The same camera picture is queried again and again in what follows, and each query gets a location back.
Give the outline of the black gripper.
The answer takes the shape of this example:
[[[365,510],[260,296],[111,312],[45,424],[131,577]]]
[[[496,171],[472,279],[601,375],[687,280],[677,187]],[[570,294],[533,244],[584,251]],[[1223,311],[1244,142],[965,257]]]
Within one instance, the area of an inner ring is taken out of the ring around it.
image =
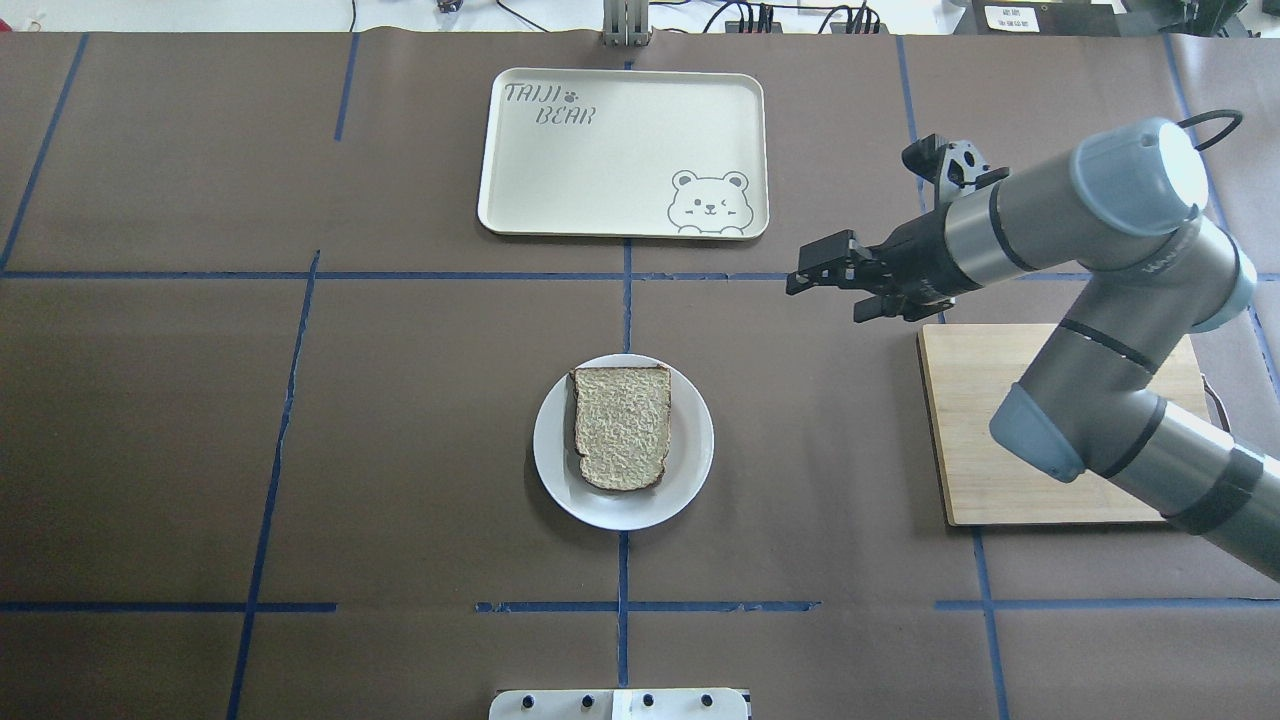
[[[900,316],[919,322],[955,306],[956,263],[945,242],[945,211],[933,210],[899,225],[874,247],[854,232],[836,232],[805,243],[797,268],[787,274],[785,293],[814,287],[863,290],[870,297],[854,304],[854,322]]]

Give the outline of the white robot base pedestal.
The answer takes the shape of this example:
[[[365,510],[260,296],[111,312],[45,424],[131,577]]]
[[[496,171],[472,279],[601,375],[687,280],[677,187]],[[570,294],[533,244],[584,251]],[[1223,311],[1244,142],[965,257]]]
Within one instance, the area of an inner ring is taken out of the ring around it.
[[[746,691],[728,687],[502,691],[489,719],[751,719]]]

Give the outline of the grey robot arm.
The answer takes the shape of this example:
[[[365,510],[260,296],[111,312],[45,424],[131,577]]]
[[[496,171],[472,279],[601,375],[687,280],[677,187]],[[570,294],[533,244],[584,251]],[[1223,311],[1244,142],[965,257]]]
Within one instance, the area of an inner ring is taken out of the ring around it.
[[[1018,173],[972,142],[927,136],[902,164],[933,186],[933,208],[873,247],[849,229],[803,246],[786,291],[860,290],[856,322],[919,322],[964,293],[1078,263],[1091,279],[1011,386],[991,437],[1062,483],[1092,471],[1276,578],[1277,460],[1149,388],[1187,334],[1242,314],[1257,284],[1239,243],[1204,214],[1201,151],[1185,122],[1162,117]]]

